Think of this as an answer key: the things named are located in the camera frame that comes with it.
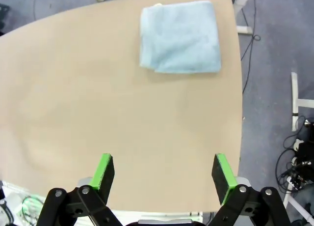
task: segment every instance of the towel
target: towel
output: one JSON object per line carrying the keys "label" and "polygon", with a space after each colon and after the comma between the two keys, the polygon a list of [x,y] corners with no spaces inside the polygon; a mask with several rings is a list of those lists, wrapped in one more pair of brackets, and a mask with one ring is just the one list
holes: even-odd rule
{"label": "towel", "polygon": [[142,10],[140,66],[158,73],[219,72],[218,29],[210,1]]}

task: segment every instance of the beige tabletop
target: beige tabletop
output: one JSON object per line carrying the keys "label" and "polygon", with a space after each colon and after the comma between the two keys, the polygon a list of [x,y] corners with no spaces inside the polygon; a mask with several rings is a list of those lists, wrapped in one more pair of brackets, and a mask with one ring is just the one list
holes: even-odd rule
{"label": "beige tabletop", "polygon": [[0,179],[45,196],[71,191],[111,153],[108,206],[147,212],[219,208],[214,154],[237,174],[241,64],[231,0],[210,0],[218,74],[139,67],[141,9],[194,0],[115,0],[0,37]]}

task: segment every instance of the screw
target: screw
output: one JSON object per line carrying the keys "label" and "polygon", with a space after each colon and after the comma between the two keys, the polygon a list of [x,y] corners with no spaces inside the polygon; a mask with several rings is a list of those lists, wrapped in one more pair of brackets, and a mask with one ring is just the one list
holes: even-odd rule
{"label": "screw", "polygon": [[244,186],[240,187],[240,192],[245,193],[246,192],[246,188]]}
{"label": "screw", "polygon": [[83,194],[89,193],[89,188],[88,187],[84,187],[83,190],[82,190],[82,193]]}
{"label": "screw", "polygon": [[266,195],[269,195],[269,196],[272,194],[272,191],[270,189],[266,189],[265,192],[266,192]]}
{"label": "screw", "polygon": [[59,196],[61,196],[62,195],[62,191],[61,190],[57,190],[56,192],[55,192],[55,196],[56,197],[59,197]]}

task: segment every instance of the concrete floor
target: concrete floor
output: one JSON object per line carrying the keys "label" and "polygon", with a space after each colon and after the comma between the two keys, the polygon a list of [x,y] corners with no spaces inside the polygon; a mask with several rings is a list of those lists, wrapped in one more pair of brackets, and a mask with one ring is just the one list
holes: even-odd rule
{"label": "concrete floor", "polygon": [[[94,0],[0,0],[11,7],[4,32],[11,31],[35,19],[41,19],[68,9],[95,3]],[[243,96],[243,132],[239,175],[250,180],[256,190],[277,186],[275,164],[283,151],[282,142],[291,134],[291,81],[290,73],[299,76],[300,97],[314,98],[314,0],[256,0],[256,34],[261,41],[254,43],[251,74]],[[249,0],[244,8],[253,25],[254,6]],[[241,15],[237,19],[244,25]],[[240,36],[243,53],[250,41]],[[243,83],[248,71],[248,57],[242,61]],[[301,109],[305,116],[314,110]],[[289,161],[286,156],[282,167]],[[312,201],[314,191],[298,194],[300,203]],[[292,207],[290,218],[300,218]],[[250,225],[241,217],[237,225]]]}

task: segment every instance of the table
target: table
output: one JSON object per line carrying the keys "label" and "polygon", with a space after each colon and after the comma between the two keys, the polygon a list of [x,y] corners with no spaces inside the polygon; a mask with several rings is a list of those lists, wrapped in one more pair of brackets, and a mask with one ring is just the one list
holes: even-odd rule
{"label": "table", "polygon": [[0,38],[0,179],[45,196],[71,191],[111,153],[108,206],[146,212],[219,208],[211,168],[237,174],[241,64],[231,0],[210,0],[219,74],[139,67],[141,9],[194,0],[114,0],[66,11]]}

